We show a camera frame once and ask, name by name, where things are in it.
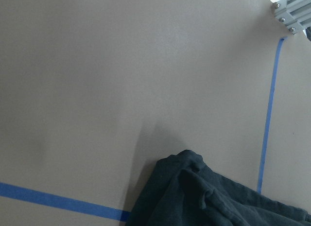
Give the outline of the black printed t-shirt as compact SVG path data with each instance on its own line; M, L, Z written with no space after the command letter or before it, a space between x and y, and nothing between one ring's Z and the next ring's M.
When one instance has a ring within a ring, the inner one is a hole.
M129 226L308 226L310 214L271 200L210 169L184 150L159 160Z

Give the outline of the grey aluminium post bracket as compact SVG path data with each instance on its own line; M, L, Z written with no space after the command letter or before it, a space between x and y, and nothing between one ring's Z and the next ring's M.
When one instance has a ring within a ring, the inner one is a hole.
M292 34L311 28L311 0L279 0L273 3L275 19Z

